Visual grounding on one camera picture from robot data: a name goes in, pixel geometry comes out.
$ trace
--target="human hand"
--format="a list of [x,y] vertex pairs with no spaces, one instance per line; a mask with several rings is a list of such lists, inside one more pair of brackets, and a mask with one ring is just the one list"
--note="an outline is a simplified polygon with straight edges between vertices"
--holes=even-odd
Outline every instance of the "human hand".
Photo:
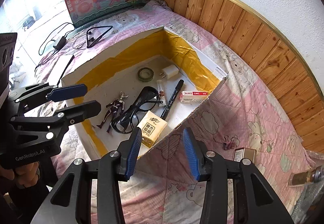
[[[25,166],[21,166],[15,169],[18,177],[17,182],[24,187],[34,186],[38,181],[37,169],[39,162],[31,163]],[[0,166],[0,176],[3,176],[9,180],[15,178],[15,174],[12,169],[4,169]]]

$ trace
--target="bed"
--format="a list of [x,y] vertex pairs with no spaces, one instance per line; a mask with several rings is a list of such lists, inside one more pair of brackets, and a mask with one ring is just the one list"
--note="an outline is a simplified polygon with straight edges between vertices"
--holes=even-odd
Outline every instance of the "bed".
[[[204,102],[173,135],[142,156],[130,181],[119,184],[126,223],[199,223],[205,183],[197,183],[191,177],[181,139],[186,126],[192,128],[195,137],[205,142],[208,149],[226,159],[233,158],[233,149],[224,150],[223,143],[230,143],[233,148],[256,149],[255,165],[292,213],[303,187],[289,188],[288,178],[291,172],[308,169],[315,163],[303,148],[302,139],[276,97],[238,54],[205,29],[172,12],[164,1],[152,0],[143,8],[128,10],[95,24],[103,25],[112,25],[113,29],[91,49],[85,49],[86,46],[79,50],[72,48],[86,30],[71,37],[53,59],[37,69],[37,82],[46,81],[60,55],[75,56],[67,74],[114,43],[160,26],[182,36],[228,73],[228,80],[216,96]],[[74,47],[83,42],[84,39],[79,38]],[[60,106],[64,106],[64,102],[49,103],[38,110],[38,115],[49,116]],[[58,176],[75,158],[89,160],[73,126],[64,136],[61,148],[62,152],[52,158]],[[231,180],[228,180],[228,192],[228,223],[232,223]],[[96,193],[94,181],[93,223],[96,223]]]

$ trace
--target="wooden wainscoting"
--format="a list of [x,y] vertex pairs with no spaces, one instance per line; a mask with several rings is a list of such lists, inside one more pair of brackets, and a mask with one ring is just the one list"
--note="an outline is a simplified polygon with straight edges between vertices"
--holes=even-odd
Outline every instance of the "wooden wainscoting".
[[307,63],[269,21],[239,0],[164,0],[234,50],[286,111],[306,149],[324,153],[323,93]]

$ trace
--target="green tape roll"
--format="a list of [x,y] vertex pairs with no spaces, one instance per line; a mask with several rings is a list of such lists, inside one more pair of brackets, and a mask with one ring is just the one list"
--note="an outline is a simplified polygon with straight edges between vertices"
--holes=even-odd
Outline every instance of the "green tape roll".
[[141,68],[137,72],[137,77],[141,82],[150,82],[153,79],[154,72],[150,68]]

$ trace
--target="action figure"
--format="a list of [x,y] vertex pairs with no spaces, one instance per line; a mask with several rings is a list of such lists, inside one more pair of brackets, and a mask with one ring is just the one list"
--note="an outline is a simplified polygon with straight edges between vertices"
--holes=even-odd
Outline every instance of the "action figure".
[[[111,120],[115,119],[116,116],[117,116],[117,112],[118,112],[118,109],[121,107],[121,111],[120,111],[120,115],[124,112],[124,109],[125,109],[125,102],[124,102],[124,98],[127,98],[128,95],[125,95],[125,93],[123,91],[120,92],[120,97],[119,99],[117,100],[114,100],[112,103],[109,103],[108,105],[106,105],[106,108],[108,108],[109,106],[112,105],[112,107],[108,110],[108,112],[106,113],[105,115],[105,118],[103,119],[103,121],[101,122],[100,125],[97,125],[100,129],[102,128],[103,124],[106,122],[107,118],[109,115],[112,114],[112,118]],[[111,129],[111,122],[109,124],[109,127],[107,129],[107,133],[109,133]]]

